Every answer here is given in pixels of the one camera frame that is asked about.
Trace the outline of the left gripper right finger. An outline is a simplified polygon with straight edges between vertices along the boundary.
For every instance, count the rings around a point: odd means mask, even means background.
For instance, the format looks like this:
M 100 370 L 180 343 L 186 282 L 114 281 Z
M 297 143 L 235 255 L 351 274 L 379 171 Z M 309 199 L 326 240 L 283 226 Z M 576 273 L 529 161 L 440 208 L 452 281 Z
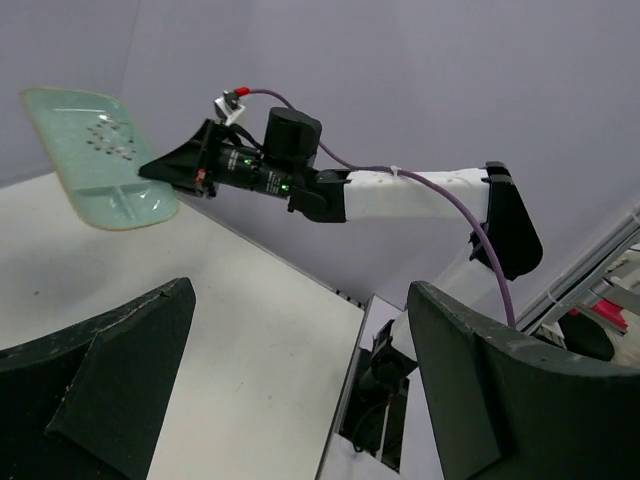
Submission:
M 408 318 L 448 479 L 635 479 L 639 373 L 572 353 L 415 282 Z

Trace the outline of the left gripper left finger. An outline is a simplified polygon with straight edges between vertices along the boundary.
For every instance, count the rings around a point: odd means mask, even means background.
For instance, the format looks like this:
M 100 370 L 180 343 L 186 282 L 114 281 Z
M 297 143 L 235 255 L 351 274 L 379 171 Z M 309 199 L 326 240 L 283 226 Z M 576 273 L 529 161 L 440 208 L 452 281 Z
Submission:
M 2 478 L 146 478 L 194 310 L 176 278 L 2 350 Z

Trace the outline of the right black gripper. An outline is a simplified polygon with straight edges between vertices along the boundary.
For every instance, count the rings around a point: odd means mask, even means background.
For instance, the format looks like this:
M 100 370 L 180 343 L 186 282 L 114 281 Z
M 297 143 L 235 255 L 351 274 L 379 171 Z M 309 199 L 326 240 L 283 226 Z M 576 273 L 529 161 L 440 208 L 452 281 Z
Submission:
M 189 140 L 141 166 L 138 175 L 206 197 L 224 184 L 286 198 L 295 179 L 312 168 L 321 132 L 318 120 L 286 107 L 270 109 L 261 143 L 236 125 L 206 119 Z

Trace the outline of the pale green rectangular dish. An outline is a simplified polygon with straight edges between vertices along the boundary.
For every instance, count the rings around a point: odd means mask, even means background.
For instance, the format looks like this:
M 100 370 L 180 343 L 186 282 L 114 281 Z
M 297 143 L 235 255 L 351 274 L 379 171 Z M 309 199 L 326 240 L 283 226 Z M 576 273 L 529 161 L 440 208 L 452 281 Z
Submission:
M 124 231 L 176 215 L 179 202 L 172 188 L 138 175 L 154 155 L 122 103 L 104 94 L 53 87 L 27 88 L 20 98 L 85 223 Z

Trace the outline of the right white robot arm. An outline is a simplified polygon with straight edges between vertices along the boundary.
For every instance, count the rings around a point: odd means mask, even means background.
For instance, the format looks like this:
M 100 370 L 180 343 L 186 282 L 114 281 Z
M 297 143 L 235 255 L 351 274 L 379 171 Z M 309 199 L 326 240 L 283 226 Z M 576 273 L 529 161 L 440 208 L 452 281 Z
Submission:
M 221 185 L 287 200 L 287 209 L 315 223 L 371 218 L 465 219 L 471 229 L 464 263 L 441 289 L 470 305 L 493 273 L 508 325 L 515 310 L 508 282 L 534 270 L 541 241 L 508 169 L 498 162 L 448 172 L 395 167 L 317 170 L 322 126 L 295 109 L 270 110 L 264 141 L 236 124 L 207 119 L 175 150 L 143 165 L 141 177 L 194 197 L 212 198 Z

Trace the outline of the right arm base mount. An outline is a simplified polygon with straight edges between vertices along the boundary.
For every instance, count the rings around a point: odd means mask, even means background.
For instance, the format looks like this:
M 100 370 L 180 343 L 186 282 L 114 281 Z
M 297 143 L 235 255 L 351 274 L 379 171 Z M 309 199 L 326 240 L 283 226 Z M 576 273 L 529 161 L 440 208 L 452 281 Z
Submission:
M 391 322 L 399 311 L 374 296 L 364 313 L 335 433 L 348 453 L 398 479 L 410 387 L 410 380 L 401 376 L 405 367 L 390 353 Z

